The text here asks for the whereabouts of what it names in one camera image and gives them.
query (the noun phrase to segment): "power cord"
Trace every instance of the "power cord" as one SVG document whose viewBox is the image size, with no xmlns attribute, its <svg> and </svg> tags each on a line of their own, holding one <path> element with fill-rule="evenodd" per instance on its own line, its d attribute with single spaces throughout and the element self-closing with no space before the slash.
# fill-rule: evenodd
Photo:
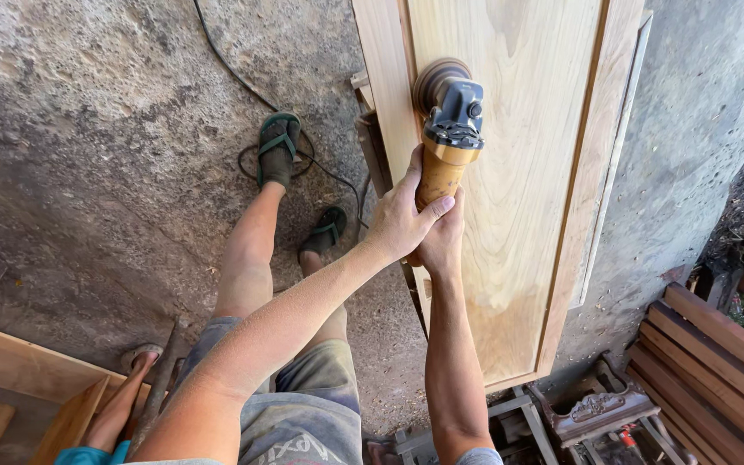
<svg viewBox="0 0 744 465">
<path fill-rule="evenodd" d="M 217 49 L 217 46 L 214 45 L 214 41 L 212 40 L 211 35 L 208 33 L 208 26 L 206 25 L 206 19 L 205 19 L 204 16 L 202 16 L 202 10 L 200 9 L 200 3 L 199 3 L 198 0 L 194 0 L 194 6 L 197 8 L 197 16 L 199 16 L 199 18 L 200 18 L 200 24 L 202 25 L 202 32 L 204 32 L 205 35 L 206 35 L 206 41 L 212 47 L 212 50 L 214 51 L 214 55 L 217 56 L 217 58 L 220 60 L 220 62 L 223 64 L 223 66 L 225 66 L 226 69 L 228 69 L 229 74 L 231 74 L 234 77 L 234 79 L 236 79 L 238 82 L 240 82 L 240 84 L 243 87 L 245 87 L 249 92 L 253 93 L 253 95 L 258 100 L 260 100 L 260 102 L 263 103 L 263 105 L 265 105 L 266 107 L 269 107 L 270 109 L 272 109 L 275 112 L 280 111 L 279 108 L 277 108 L 274 105 L 274 103 L 272 103 L 269 100 L 267 100 L 265 97 L 263 97 L 263 95 L 260 94 L 260 92 L 257 92 L 256 90 L 254 90 L 253 87 L 251 87 L 246 81 L 244 81 L 240 77 L 240 75 L 228 64 L 228 62 L 226 62 L 226 59 L 224 59 L 222 57 L 222 54 L 220 53 L 220 50 L 218 50 Z M 307 154 L 307 153 L 304 153 L 304 152 L 300 151 L 299 149 L 297 150 L 297 153 L 299 155 L 303 155 L 304 157 L 306 157 L 309 160 L 309 164 L 306 166 L 306 168 L 303 168 L 298 173 L 292 174 L 292 178 L 297 178 L 298 176 L 301 176 L 301 175 L 305 174 L 307 171 L 309 171 L 309 168 L 312 167 L 312 164 L 316 164 L 317 167 L 320 168 L 321 170 L 323 170 L 323 172 L 325 174 L 328 174 L 331 178 L 335 179 L 336 181 L 338 181 L 338 182 L 340 182 L 342 184 L 345 184 L 345 185 L 349 186 L 349 189 L 352 189 L 352 193 L 355 194 L 355 200 L 356 200 L 357 205 L 358 205 L 358 216 L 357 216 L 358 222 L 363 227 L 366 227 L 367 229 L 369 229 L 369 226 L 366 223 L 364 223 L 364 220 L 361 217 L 361 215 L 363 214 L 363 208 L 364 208 L 364 206 L 363 206 L 363 203 L 362 203 L 362 200 L 361 200 L 361 196 L 358 194 L 358 190 L 355 189 L 355 186 L 352 185 L 352 183 L 350 183 L 349 181 L 343 179 L 341 176 L 338 176 L 337 174 L 334 174 L 331 171 L 329 171 L 326 168 L 324 168 L 323 165 L 320 164 L 315 159 L 315 156 L 316 156 L 316 153 L 315 153 L 315 144 L 312 143 L 312 138 L 309 137 L 309 135 L 306 133 L 306 131 L 304 131 L 304 129 L 302 127 L 300 128 L 300 134 L 303 135 L 303 137 L 306 139 L 306 143 L 312 149 L 312 154 L 310 155 L 310 154 Z M 241 173 L 243 173 L 243 175 L 245 175 L 246 177 L 248 177 L 248 178 L 250 178 L 252 180 L 257 180 L 257 176 L 249 173 L 248 171 L 245 170 L 245 168 L 243 168 L 242 158 L 243 158 L 243 155 L 245 153 L 247 153 L 249 151 L 252 151 L 252 150 L 256 150 L 256 149 L 257 149 L 257 144 L 254 144 L 253 146 L 247 146 L 245 149 L 241 150 L 239 154 L 237 154 L 237 166 L 240 168 Z"/>
</svg>

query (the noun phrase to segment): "flip-flop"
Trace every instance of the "flip-flop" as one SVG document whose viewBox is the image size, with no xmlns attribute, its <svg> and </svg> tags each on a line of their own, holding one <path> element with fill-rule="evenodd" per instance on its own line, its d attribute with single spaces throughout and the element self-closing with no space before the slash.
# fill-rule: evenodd
<svg viewBox="0 0 744 465">
<path fill-rule="evenodd" d="M 120 358 L 119 362 L 122 369 L 125 370 L 125 373 L 130 373 L 131 364 L 134 362 L 134 359 L 144 352 L 156 353 L 157 358 L 154 360 L 154 363 L 157 363 L 160 360 L 160 356 L 163 354 L 163 348 L 157 344 L 142 344 L 136 349 L 129 350 L 122 354 L 122 358 Z"/>
<path fill-rule="evenodd" d="M 314 251 L 317 255 L 323 254 L 334 246 L 341 238 L 346 229 L 347 216 L 343 208 L 333 205 L 323 210 L 317 224 L 312 228 L 309 237 L 298 248 L 298 259 L 300 252 Z"/>
<path fill-rule="evenodd" d="M 266 118 L 265 121 L 263 121 L 263 124 L 260 126 L 260 134 L 262 135 L 266 129 L 271 127 L 271 125 L 279 120 L 295 121 L 298 125 L 300 125 L 300 118 L 298 118 L 298 115 L 296 115 L 294 112 L 275 112 L 270 114 L 269 117 Z M 288 136 L 288 132 L 280 134 L 279 136 L 268 141 L 267 143 L 264 143 L 263 145 L 261 145 L 258 141 L 259 148 L 257 151 L 257 185 L 259 187 L 263 187 L 263 166 L 260 163 L 260 158 L 263 157 L 264 153 L 283 143 L 285 143 L 286 148 L 288 148 L 288 155 L 291 157 L 292 160 L 294 160 L 295 154 L 298 152 L 298 149 L 295 147 L 295 142 L 292 141 L 292 139 Z"/>
</svg>

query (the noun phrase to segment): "angle grinder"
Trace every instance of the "angle grinder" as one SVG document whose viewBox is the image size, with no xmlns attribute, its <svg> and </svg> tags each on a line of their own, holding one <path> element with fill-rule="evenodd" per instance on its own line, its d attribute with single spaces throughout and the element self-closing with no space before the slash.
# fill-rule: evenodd
<svg viewBox="0 0 744 465">
<path fill-rule="evenodd" d="M 483 99 L 484 89 L 459 59 L 436 59 L 416 79 L 412 105 L 424 117 L 423 171 L 415 195 L 419 212 L 436 198 L 455 195 L 464 168 L 484 148 Z"/>
</svg>

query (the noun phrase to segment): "sandal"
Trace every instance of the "sandal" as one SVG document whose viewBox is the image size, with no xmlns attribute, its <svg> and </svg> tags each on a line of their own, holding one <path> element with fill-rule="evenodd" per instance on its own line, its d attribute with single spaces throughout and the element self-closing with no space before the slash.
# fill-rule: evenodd
<svg viewBox="0 0 744 465">
<path fill-rule="evenodd" d="M 323 210 L 317 225 L 312 228 L 309 237 L 298 248 L 298 260 L 300 252 L 314 251 L 322 255 L 330 247 L 334 246 L 341 238 L 343 230 L 346 229 L 347 216 L 343 208 L 333 205 Z"/>
<path fill-rule="evenodd" d="M 273 180 L 288 188 L 299 136 L 300 118 L 293 112 L 276 112 L 263 121 L 257 152 L 258 186 Z"/>
<path fill-rule="evenodd" d="M 119 362 L 122 366 L 122 369 L 125 370 L 125 373 L 130 373 L 130 369 L 134 365 L 134 360 L 136 360 L 139 354 L 144 352 L 156 353 L 157 358 L 154 360 L 154 363 L 157 363 L 160 360 L 160 356 L 163 354 L 163 348 L 157 344 L 142 344 L 136 349 L 129 350 L 128 352 L 122 354 L 122 358 L 120 358 Z"/>
</svg>

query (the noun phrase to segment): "gray shorts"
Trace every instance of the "gray shorts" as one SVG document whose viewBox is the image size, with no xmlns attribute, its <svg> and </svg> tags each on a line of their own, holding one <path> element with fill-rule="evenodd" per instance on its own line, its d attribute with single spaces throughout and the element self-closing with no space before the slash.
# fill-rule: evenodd
<svg viewBox="0 0 744 465">
<path fill-rule="evenodd" d="M 173 391 L 176 392 L 185 378 L 223 336 L 243 318 L 222 316 L 212 318 L 200 333 L 200 339 L 185 358 Z M 296 392 L 331 400 L 348 407 L 360 415 L 358 382 L 349 344 L 340 339 L 330 339 L 317 344 L 305 354 L 285 365 L 275 379 L 275 392 Z M 269 394 L 269 380 L 254 392 L 254 396 Z"/>
</svg>

